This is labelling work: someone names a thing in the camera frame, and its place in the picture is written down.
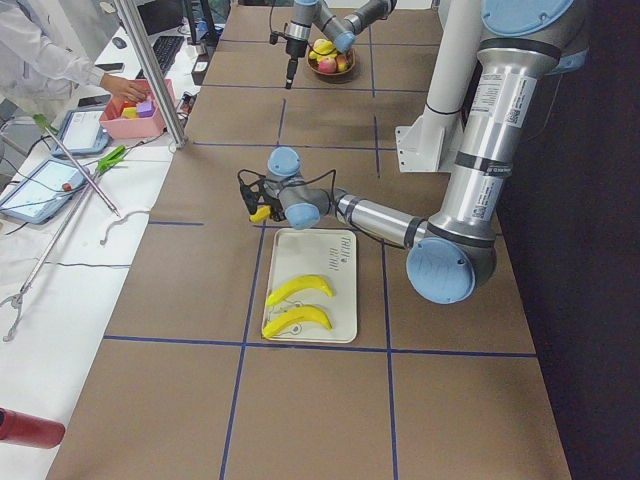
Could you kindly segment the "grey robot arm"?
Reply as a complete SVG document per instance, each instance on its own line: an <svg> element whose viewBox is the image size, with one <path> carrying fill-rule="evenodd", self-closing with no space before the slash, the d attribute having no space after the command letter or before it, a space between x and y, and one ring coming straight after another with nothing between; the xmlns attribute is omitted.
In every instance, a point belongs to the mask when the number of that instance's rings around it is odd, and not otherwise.
<svg viewBox="0 0 640 480"><path fill-rule="evenodd" d="M396 1L371 0L344 18L338 18L325 1L295 1L291 20L283 32L285 51L289 55L285 88L292 88L298 60L306 55L312 26L317 27L339 52L346 53L357 35L375 21L386 19L395 7Z"/></svg>
<svg viewBox="0 0 640 480"><path fill-rule="evenodd" d="M380 242L404 247L413 288L439 304L465 300L496 266L492 217L539 81L580 68L588 50L587 1L441 1L443 28L423 113L396 131L400 168L434 172L454 147L440 210L429 218L315 189L291 148L242 188L251 213L297 229L332 215Z"/></svg>

